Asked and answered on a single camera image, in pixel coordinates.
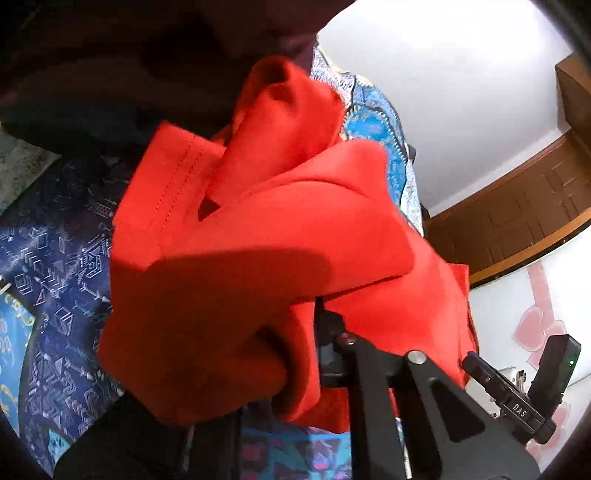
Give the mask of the red zip jacket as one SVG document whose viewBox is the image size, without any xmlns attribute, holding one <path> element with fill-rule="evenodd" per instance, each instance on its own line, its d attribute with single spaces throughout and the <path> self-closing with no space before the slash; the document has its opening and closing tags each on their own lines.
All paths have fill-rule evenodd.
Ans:
<svg viewBox="0 0 591 480">
<path fill-rule="evenodd" d="M 342 140 L 344 114 L 331 87 L 270 57 L 214 140 L 158 127 L 114 218 L 98 359 L 160 421 L 270 400 L 280 420 L 345 431 L 346 393 L 318 374 L 318 298 L 379 349 L 420 350 L 465 384 L 467 269 L 401 215 L 386 150 Z"/>
</svg>

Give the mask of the folded maroon garment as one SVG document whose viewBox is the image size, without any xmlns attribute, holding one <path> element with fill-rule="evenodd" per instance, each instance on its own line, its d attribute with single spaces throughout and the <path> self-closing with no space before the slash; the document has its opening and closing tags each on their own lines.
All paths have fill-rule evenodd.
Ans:
<svg viewBox="0 0 591 480">
<path fill-rule="evenodd" d="M 5 1 L 1 123 L 56 154 L 142 150 L 169 121 L 228 123 L 245 77 L 270 55 L 311 69 L 342 1 Z"/>
</svg>

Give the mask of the blue patchwork quilt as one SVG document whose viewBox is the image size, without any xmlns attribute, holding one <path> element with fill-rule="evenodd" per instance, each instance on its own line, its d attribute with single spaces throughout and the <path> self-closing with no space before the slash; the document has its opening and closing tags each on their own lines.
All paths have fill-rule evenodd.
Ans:
<svg viewBox="0 0 591 480">
<path fill-rule="evenodd" d="M 422 235 L 416 150 L 396 109 L 318 43 L 312 52 L 311 78 L 345 102 L 342 136 L 386 148 L 391 198 Z M 123 394 L 96 351 L 112 309 L 112 220 L 137 157 L 60 157 L 1 130 L 2 420 L 25 459 L 50 479 L 60 457 Z M 242 479 L 351 478 L 348 433 L 246 418 Z"/>
</svg>

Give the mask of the white heart sliding door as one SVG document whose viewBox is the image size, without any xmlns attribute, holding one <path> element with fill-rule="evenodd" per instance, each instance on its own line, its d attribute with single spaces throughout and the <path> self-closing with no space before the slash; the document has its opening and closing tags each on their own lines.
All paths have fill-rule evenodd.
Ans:
<svg viewBox="0 0 591 480">
<path fill-rule="evenodd" d="M 547 340 L 569 334 L 581 353 L 553 416 L 556 433 L 545 445 L 527 446 L 545 470 L 582 420 L 590 403 L 590 232 L 584 231 L 541 259 L 469 295 L 480 356 L 529 390 Z"/>
</svg>

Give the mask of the wooden wardrobe frame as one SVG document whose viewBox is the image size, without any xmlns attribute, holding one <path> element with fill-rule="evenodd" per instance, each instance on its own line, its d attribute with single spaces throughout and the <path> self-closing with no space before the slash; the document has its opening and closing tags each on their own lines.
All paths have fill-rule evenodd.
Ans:
<svg viewBox="0 0 591 480">
<path fill-rule="evenodd" d="M 480 286 L 532 262 L 590 224 L 590 69 L 556 67 L 568 131 L 523 165 L 428 219 L 426 238 Z"/>
</svg>

